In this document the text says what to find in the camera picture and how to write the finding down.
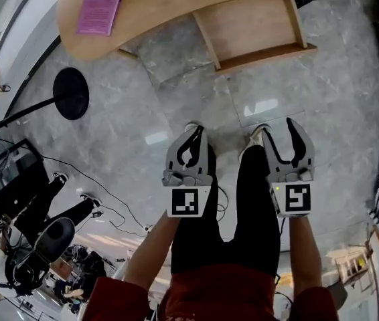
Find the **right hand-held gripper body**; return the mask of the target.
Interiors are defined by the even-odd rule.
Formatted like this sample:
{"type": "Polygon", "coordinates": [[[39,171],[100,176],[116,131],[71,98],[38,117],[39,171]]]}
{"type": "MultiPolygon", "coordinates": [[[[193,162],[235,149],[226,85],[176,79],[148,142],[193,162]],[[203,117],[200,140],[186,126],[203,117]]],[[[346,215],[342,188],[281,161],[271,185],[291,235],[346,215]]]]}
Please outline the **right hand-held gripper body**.
{"type": "Polygon", "coordinates": [[[302,217],[310,214],[313,190],[313,168],[278,171],[267,176],[271,199],[279,217],[302,217]]]}

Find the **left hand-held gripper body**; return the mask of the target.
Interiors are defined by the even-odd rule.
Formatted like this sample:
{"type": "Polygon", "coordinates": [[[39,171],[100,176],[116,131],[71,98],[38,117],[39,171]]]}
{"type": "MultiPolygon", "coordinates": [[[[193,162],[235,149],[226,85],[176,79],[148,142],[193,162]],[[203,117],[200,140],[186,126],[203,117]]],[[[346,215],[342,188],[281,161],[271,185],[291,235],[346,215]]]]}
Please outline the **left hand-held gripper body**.
{"type": "Polygon", "coordinates": [[[165,170],[162,183],[168,198],[167,216],[175,218],[201,217],[206,208],[213,178],[210,175],[187,175],[165,170]]]}

